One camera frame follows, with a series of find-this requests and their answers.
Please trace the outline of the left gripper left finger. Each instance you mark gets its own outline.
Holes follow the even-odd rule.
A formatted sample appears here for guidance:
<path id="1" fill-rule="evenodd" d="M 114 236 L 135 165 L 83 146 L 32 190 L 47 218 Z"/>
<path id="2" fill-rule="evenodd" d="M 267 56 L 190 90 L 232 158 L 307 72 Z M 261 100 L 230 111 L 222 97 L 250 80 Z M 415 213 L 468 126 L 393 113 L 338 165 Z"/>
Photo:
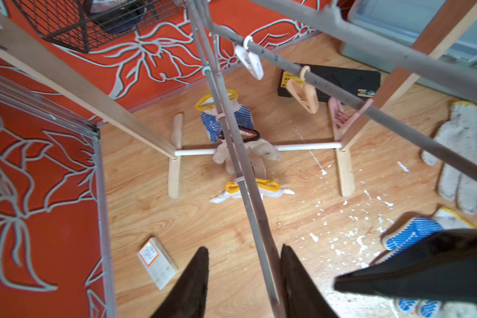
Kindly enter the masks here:
<path id="1" fill-rule="evenodd" d="M 208 282 L 209 251 L 206 247 L 200 246 L 151 318 L 204 317 Z"/>

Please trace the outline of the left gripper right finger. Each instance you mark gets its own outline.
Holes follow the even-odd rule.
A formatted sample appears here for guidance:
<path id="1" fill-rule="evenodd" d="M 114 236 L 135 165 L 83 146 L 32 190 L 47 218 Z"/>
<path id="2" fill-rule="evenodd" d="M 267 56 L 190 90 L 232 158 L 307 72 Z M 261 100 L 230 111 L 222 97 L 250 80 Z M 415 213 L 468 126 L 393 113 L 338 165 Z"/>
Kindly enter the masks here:
<path id="1" fill-rule="evenodd" d="M 286 317 L 338 317 L 291 246 L 282 246 L 280 273 Z"/>

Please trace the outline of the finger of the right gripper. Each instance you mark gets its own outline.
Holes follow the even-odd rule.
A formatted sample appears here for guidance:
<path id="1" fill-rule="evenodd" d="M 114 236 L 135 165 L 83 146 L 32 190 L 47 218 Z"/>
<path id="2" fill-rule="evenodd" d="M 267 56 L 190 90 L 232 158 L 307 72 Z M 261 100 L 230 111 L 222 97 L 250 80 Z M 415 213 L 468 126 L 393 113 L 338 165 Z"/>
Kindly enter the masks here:
<path id="1" fill-rule="evenodd" d="M 378 265 L 336 277 L 334 289 L 477 305 L 477 230 L 434 233 Z"/>

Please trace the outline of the grey clip hanger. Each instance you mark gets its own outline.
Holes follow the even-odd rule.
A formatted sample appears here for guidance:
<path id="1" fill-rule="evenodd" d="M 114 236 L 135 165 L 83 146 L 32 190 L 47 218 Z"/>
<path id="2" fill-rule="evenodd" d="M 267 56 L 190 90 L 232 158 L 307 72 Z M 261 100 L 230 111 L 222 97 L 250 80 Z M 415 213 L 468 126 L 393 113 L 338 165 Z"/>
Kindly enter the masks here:
<path id="1" fill-rule="evenodd" d="M 411 76 L 416 75 L 430 79 L 477 102 L 476 74 L 460 70 L 457 66 L 435 59 L 432 55 L 421 51 L 421 47 L 430 44 L 435 44 L 437 48 L 443 48 L 446 42 L 452 42 L 461 31 L 468 29 L 477 19 L 477 1 L 449 1 L 444 4 L 417 39 L 414 47 L 401 45 L 344 21 L 336 1 L 320 11 L 294 1 L 262 1 L 261 5 L 305 23 L 342 42 L 359 46 L 364 51 L 398 66 L 400 71 L 385 85 L 386 97 L 390 98 L 399 94 Z M 262 75 L 261 62 L 263 60 L 296 75 L 303 81 L 303 86 L 299 86 L 295 82 L 290 83 L 288 85 L 289 92 L 308 110 L 315 111 L 318 108 L 317 93 L 322 91 L 352 107 L 355 111 L 354 118 L 368 117 L 477 181 L 476 164 L 385 114 L 381 110 L 377 99 L 363 101 L 312 73 L 309 67 L 294 64 L 255 44 L 251 37 L 242 37 L 233 31 L 216 25 L 211 19 L 209 5 L 206 1 L 187 1 L 185 7 L 204 66 L 204 75 L 207 78 L 215 102 L 217 118 L 221 123 L 229 148 L 246 214 L 253 232 L 270 305 L 275 317 L 286 315 L 285 289 L 282 286 L 280 274 L 280 256 L 270 231 L 253 167 L 239 133 L 224 77 L 217 63 L 217 37 L 224 37 L 257 56 L 257 59 L 246 62 L 246 67 L 257 78 Z"/>

